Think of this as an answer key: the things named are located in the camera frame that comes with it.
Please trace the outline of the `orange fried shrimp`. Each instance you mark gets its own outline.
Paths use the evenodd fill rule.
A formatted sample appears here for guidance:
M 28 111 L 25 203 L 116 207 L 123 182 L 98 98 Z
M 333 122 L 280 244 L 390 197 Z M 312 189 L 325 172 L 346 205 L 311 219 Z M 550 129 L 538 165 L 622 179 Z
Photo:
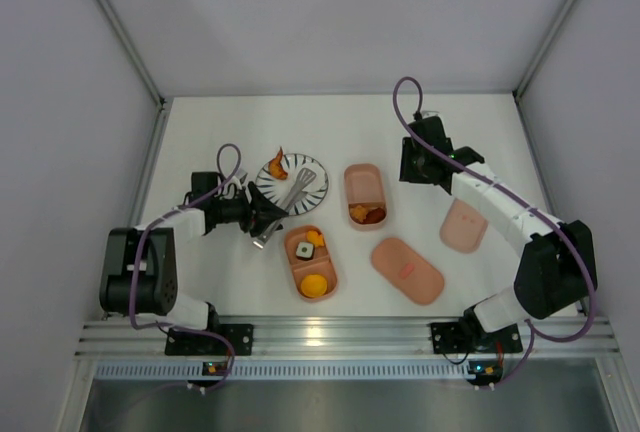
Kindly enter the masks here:
M 269 175 L 276 180 L 286 180 L 288 178 L 288 172 L 282 166 L 283 157 L 283 149 L 279 148 L 276 156 L 267 165 Z

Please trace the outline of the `metal serving tongs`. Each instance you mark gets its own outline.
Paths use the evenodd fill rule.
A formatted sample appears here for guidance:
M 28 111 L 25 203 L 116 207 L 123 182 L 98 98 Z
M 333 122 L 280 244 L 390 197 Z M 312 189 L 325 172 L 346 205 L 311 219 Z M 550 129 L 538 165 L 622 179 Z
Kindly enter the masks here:
M 303 167 L 298 172 L 294 184 L 292 185 L 288 195 L 283 201 L 283 210 L 285 212 L 285 216 L 283 218 L 277 219 L 275 222 L 269 225 L 261 235 L 255 238 L 252 241 L 254 246 L 259 249 L 263 249 L 265 247 L 266 243 L 278 230 L 284 219 L 289 216 L 289 212 L 293 208 L 294 204 L 307 194 L 306 189 L 314 182 L 316 177 L 317 174 L 308 167 Z

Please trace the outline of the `orange fish shaped food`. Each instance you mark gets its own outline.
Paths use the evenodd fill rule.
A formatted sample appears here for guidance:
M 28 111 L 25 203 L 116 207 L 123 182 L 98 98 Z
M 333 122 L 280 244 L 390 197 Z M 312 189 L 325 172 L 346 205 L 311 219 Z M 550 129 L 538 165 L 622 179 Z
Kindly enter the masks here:
M 323 248 L 326 246 L 323 234 L 315 229 L 306 232 L 306 241 L 315 248 Z

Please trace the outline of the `pink divided lunch box tray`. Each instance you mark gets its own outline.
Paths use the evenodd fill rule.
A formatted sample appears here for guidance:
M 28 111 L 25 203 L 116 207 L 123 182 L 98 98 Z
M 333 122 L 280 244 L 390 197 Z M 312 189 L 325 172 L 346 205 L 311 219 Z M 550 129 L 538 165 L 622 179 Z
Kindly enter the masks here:
M 343 185 L 346 198 L 346 211 L 349 224 L 359 231 L 373 231 L 381 229 L 388 217 L 388 207 L 379 168 L 371 163 L 359 163 L 348 166 L 343 174 Z M 349 209 L 356 205 L 363 205 L 369 210 L 384 208 L 386 217 L 376 224 L 364 224 L 354 221 Z

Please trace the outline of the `brown meat slice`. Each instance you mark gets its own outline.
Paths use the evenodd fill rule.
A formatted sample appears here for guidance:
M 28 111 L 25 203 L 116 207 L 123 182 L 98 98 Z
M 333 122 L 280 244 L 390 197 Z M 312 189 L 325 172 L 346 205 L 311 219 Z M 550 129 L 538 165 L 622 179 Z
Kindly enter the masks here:
M 375 208 L 368 211 L 366 217 L 363 220 L 364 224 L 376 224 L 383 221 L 386 217 L 386 210 L 384 208 Z

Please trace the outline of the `light pink lid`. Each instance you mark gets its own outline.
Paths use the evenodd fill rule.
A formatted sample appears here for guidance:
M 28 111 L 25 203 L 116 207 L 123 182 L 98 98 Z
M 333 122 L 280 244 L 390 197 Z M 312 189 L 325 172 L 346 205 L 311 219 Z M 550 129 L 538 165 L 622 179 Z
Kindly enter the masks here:
M 440 228 L 440 239 L 449 248 L 463 254 L 475 252 L 481 245 L 488 221 L 466 202 L 455 199 Z

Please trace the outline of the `orange round dumpling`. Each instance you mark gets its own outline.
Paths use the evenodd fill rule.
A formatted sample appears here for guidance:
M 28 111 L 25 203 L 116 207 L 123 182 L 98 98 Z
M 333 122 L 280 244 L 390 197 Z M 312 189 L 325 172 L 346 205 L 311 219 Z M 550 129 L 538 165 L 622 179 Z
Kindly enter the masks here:
M 328 281 L 319 274 L 307 275 L 300 283 L 300 291 L 303 296 L 309 299 L 322 297 L 328 291 Z

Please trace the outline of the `pink lunch box lid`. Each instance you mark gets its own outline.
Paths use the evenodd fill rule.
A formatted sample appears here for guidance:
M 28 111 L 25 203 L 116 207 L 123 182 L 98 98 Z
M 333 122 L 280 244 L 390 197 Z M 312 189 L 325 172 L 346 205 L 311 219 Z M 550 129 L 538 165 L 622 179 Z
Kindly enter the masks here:
M 444 290 L 441 272 L 399 238 L 381 241 L 371 253 L 371 263 L 414 304 L 430 305 Z

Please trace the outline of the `orange fried nugget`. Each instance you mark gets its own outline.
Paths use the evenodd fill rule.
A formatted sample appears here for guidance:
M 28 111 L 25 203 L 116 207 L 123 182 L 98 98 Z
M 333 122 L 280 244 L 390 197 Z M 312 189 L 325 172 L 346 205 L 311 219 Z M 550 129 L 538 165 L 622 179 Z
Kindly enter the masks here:
M 369 209 L 363 205 L 356 205 L 355 207 L 351 207 L 349 209 L 350 217 L 358 223 L 363 223 L 368 213 Z

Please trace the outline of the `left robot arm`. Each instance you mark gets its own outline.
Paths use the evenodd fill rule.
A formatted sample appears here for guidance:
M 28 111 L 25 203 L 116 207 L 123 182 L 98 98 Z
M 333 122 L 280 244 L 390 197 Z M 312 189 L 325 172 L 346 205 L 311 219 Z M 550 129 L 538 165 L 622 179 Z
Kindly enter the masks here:
M 215 307 L 185 293 L 178 250 L 219 225 L 236 224 L 256 238 L 286 217 L 254 182 L 243 185 L 219 172 L 192 173 L 185 199 L 146 225 L 115 228 L 108 234 L 100 306 L 127 317 L 135 330 L 218 333 Z

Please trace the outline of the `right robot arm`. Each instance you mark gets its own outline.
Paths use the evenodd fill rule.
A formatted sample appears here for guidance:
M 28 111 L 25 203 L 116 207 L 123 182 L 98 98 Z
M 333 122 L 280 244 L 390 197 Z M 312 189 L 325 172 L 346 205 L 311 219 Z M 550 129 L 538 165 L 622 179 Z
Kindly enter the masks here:
M 595 251 L 586 224 L 564 222 L 529 204 L 474 149 L 454 148 L 438 116 L 415 113 L 406 130 L 401 181 L 439 186 L 469 205 L 519 258 L 512 284 L 469 307 L 465 325 L 489 334 L 595 299 Z

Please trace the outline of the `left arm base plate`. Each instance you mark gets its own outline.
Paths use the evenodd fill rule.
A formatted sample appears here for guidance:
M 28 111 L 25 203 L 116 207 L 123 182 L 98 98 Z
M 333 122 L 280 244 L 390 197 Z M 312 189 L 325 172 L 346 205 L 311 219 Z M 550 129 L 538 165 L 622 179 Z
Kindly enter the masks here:
M 237 356 L 251 356 L 254 339 L 254 325 L 249 323 L 222 324 L 216 334 L 225 341 L 209 335 L 170 330 L 165 342 L 166 356 L 223 356 L 230 349 Z

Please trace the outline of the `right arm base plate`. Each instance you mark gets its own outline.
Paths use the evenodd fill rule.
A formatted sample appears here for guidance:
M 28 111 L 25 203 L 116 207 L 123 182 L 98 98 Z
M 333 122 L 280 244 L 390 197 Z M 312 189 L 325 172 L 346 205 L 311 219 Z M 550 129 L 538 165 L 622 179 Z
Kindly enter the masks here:
M 429 327 L 436 354 L 497 354 L 498 350 L 515 354 L 524 350 L 515 324 L 495 332 L 472 331 L 460 321 L 433 322 Z

